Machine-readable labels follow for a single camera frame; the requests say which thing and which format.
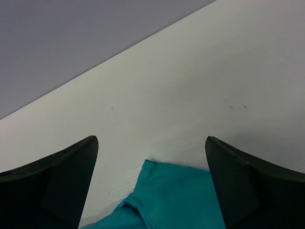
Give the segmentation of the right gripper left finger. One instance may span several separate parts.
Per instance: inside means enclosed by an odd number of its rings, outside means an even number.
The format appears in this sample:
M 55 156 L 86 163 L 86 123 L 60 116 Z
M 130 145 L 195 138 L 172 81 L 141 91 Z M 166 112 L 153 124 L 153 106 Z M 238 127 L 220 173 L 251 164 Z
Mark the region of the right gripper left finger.
M 2 229 L 76 229 L 98 155 L 89 136 L 70 147 L 0 174 Z

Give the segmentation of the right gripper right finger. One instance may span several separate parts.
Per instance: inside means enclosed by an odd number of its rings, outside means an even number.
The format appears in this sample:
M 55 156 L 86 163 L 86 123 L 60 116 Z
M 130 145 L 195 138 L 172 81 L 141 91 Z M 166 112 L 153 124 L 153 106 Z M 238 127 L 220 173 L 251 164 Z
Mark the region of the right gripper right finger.
M 209 136 L 205 154 L 227 229 L 303 229 L 305 175 Z

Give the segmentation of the teal t shirt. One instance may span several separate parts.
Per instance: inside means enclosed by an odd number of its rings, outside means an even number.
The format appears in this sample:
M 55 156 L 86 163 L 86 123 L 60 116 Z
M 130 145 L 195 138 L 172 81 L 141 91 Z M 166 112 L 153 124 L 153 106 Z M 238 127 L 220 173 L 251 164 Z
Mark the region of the teal t shirt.
M 89 229 L 223 229 L 210 171 L 146 159 L 131 194 Z

